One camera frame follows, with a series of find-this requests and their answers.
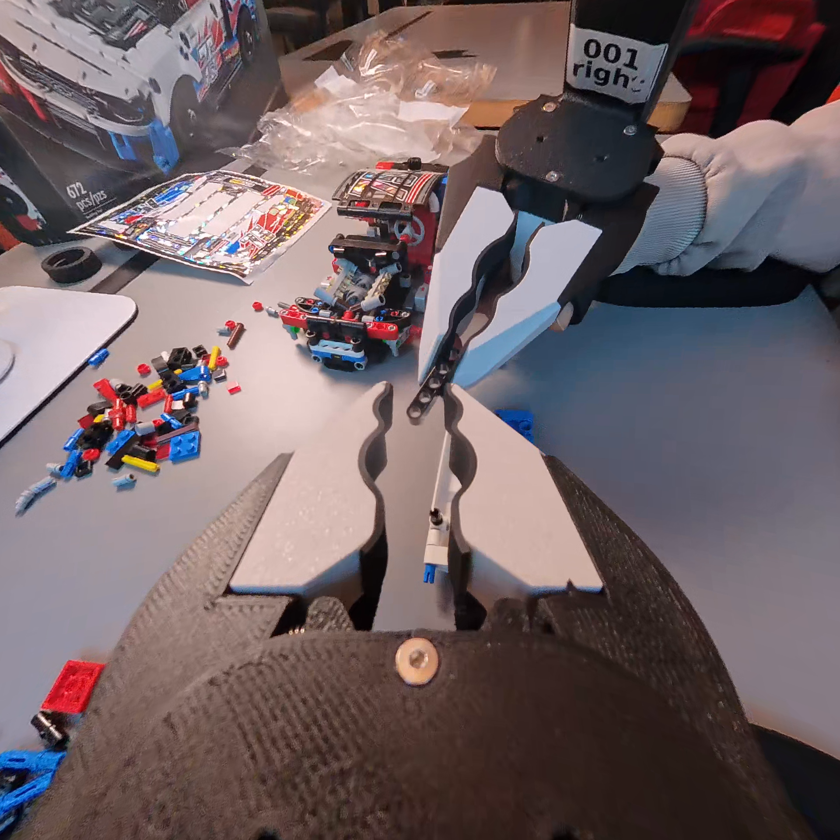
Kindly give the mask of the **partly built lego car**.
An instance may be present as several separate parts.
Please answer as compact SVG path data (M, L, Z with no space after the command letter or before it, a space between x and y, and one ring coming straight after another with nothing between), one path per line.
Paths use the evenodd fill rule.
M309 297L274 307L316 364L364 371L419 337L415 316L425 310L447 183L446 164L417 157L343 178L332 202L365 232L335 235L331 274Z

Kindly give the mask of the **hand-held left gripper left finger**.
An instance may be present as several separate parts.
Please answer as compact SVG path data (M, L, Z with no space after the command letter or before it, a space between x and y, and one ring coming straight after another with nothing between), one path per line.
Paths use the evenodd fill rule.
M393 386L380 381L290 457L229 580L237 595L377 601L386 569L384 500Z

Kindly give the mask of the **lego set box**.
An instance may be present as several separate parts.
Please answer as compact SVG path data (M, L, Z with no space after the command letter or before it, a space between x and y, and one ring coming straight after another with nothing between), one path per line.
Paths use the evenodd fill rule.
M2 1L2 229L56 244L219 168L281 93L263 2Z

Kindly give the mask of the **person's right forearm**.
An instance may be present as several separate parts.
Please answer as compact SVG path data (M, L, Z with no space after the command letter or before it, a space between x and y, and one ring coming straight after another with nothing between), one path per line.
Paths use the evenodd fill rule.
M790 125L672 135L663 150L645 179L658 193L615 275L752 271L769 257L816 273L838 267L839 100Z

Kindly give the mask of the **blue and white lego panel assembly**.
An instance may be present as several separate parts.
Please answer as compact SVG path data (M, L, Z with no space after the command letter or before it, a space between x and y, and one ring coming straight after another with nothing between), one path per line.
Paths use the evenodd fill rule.
M532 412L520 409L500 409L495 411L495 415L530 443L534 443L534 415ZM423 558L423 582L429 585L435 583L437 574L448 572L452 502L460 489L459 479L455 476L449 464L452 447L451 438L451 434L446 432L429 511L429 527Z

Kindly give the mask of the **crumpled clear plastic bags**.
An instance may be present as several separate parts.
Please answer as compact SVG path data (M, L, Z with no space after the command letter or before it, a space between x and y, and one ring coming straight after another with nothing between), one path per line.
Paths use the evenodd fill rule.
M284 107L267 112L253 142L226 153L289 172L410 158L453 165L480 143L465 115L496 74L496 66L474 56L446 62L424 45L376 30Z

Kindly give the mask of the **white book stand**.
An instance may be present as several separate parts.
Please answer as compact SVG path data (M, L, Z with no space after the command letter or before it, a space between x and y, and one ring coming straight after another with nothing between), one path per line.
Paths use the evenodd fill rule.
M129 297L1 289L1 440L16 434L138 314Z

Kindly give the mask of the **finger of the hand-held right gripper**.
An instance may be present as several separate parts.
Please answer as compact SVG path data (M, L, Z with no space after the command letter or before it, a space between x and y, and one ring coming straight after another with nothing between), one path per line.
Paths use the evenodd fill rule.
M467 343L453 383L469 388L508 362L561 311L561 293L602 235L581 220L542 226L528 242L519 282L495 300L491 317Z
M476 308L483 277L505 262L519 280L516 253L518 213L501 192L478 186L437 252L427 294L418 352L418 382L423 384L455 330Z

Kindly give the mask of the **long black lego beam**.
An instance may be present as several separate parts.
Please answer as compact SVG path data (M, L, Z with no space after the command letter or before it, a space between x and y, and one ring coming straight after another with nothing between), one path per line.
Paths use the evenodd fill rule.
M418 425L424 420L430 407L443 394L446 384L451 381L460 356L461 351L457 349L441 351L438 354L406 409L406 417L410 424Z

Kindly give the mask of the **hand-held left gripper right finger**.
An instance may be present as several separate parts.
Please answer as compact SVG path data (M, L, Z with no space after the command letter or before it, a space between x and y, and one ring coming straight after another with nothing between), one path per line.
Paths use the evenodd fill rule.
M459 483L450 552L465 588L487 610L571 589L599 593L602 577L538 447L458 385L445 388L449 467Z

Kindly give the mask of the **pile of blue black lego pins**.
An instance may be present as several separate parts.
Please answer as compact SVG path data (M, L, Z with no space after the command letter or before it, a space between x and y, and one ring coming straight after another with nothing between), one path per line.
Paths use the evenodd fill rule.
M38 747L2 752L1 838L15 833L51 786L105 668L98 661L66 661L31 719Z

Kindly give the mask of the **black rubber lego tire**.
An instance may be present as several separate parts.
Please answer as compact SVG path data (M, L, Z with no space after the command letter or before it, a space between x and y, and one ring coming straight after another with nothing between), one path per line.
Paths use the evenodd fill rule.
M48 278L65 286L85 281L102 268L99 256L88 247L73 246L45 257L40 264Z

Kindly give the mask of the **black padded wrist rest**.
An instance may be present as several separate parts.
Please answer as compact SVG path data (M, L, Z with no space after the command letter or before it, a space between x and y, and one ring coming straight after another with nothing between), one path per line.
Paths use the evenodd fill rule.
M792 301L822 279L772 258L751 271L705 267L687 276L638 266L606 278L595 300L626 308L761 308Z

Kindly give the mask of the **pile of mixed lego pieces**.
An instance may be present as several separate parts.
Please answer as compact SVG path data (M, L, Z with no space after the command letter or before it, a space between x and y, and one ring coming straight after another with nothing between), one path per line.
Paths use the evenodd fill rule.
M203 439L198 410L213 385L228 394L224 347L178 346L138 364L137 382L102 377L97 394L62 446L62 460L25 488L14 505L22 517L59 485L87 479L103 468L118 491L134 488L138 475L156 476L165 464L197 459Z

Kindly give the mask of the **lego sticker sheet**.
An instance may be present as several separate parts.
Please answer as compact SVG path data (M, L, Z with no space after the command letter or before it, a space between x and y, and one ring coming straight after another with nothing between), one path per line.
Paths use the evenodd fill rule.
M330 207L292 186L216 170L155 185L70 232L251 285Z

